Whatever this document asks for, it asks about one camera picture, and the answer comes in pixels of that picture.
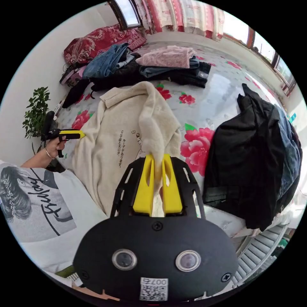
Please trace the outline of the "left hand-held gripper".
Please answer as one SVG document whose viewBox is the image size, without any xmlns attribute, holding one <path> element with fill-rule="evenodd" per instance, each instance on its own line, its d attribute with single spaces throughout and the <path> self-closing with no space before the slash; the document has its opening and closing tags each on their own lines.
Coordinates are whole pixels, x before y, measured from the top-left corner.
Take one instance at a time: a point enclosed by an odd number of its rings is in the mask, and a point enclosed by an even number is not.
<svg viewBox="0 0 307 307">
<path fill-rule="evenodd" d="M 78 140 L 85 136 L 86 136 L 85 133 L 81 130 L 53 129 L 43 134 L 41 137 L 41 141 L 44 143 L 44 146 L 46 146 L 47 141 L 50 141 L 55 138 L 60 138 L 60 141 L 62 141 L 63 138 L 65 137 L 66 141 L 69 141 L 69 140 Z"/>
</svg>

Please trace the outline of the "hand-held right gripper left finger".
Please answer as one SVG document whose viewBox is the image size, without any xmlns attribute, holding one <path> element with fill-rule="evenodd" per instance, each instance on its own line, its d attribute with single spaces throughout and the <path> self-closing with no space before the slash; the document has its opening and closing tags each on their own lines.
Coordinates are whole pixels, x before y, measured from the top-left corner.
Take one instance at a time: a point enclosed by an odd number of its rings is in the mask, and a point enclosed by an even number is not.
<svg viewBox="0 0 307 307">
<path fill-rule="evenodd" d="M 154 199 L 154 158 L 146 155 L 138 184 L 133 210 L 137 214 L 152 214 Z"/>
</svg>

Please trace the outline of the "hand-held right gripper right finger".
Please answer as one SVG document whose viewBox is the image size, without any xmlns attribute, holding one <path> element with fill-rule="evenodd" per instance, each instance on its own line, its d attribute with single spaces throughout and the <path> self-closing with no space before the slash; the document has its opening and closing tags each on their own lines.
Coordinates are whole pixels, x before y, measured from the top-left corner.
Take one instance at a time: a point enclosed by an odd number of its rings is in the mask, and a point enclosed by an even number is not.
<svg viewBox="0 0 307 307">
<path fill-rule="evenodd" d="M 162 160 L 162 202 L 164 214 L 180 214 L 183 206 L 177 185 L 171 156 L 165 154 Z"/>
</svg>

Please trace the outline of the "person's left hand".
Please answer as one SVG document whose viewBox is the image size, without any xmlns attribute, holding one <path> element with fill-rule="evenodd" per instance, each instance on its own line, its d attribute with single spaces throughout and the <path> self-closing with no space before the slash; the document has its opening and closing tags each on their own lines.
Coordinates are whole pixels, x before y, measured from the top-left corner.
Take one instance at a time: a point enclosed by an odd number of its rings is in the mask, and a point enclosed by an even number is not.
<svg viewBox="0 0 307 307">
<path fill-rule="evenodd" d="M 51 159 L 57 158 L 59 155 L 59 151 L 64 149 L 65 142 L 66 142 L 65 137 L 63 138 L 62 141 L 60 141 L 60 138 L 55 138 L 55 139 L 50 140 L 45 147 L 47 155 Z"/>
</svg>

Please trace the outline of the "person's right hand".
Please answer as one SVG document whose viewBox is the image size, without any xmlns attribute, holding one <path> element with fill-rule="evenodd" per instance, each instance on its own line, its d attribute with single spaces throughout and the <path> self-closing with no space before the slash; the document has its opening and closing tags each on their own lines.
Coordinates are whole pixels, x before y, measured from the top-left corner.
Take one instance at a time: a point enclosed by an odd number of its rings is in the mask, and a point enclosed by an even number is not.
<svg viewBox="0 0 307 307">
<path fill-rule="evenodd" d="M 85 287 L 78 287 L 78 286 L 72 285 L 72 289 L 77 290 L 77 291 L 79 291 L 83 294 L 99 298 L 99 299 L 120 301 L 119 298 L 105 294 L 104 290 L 103 290 L 102 294 L 97 294 L 97 293 L 95 293 L 95 292 L 93 292 L 93 291 L 91 291 L 91 290 L 89 290 Z"/>
</svg>

